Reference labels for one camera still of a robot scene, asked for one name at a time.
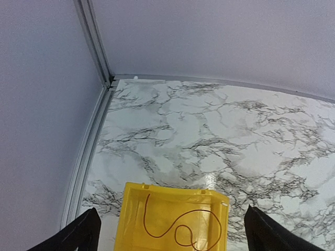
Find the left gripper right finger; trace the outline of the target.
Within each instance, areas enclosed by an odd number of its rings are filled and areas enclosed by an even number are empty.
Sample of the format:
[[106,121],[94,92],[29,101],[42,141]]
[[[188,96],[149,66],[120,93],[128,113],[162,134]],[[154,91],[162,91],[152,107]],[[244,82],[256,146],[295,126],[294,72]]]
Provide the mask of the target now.
[[244,216],[248,249],[278,251],[318,251],[321,248],[296,236],[257,207],[249,206]]

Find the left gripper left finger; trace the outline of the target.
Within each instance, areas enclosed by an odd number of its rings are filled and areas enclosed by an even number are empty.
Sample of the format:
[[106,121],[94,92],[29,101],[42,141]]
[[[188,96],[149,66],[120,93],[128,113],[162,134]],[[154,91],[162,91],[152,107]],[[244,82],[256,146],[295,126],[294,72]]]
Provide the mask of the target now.
[[101,224],[97,210],[88,209],[57,234],[29,251],[97,250]]

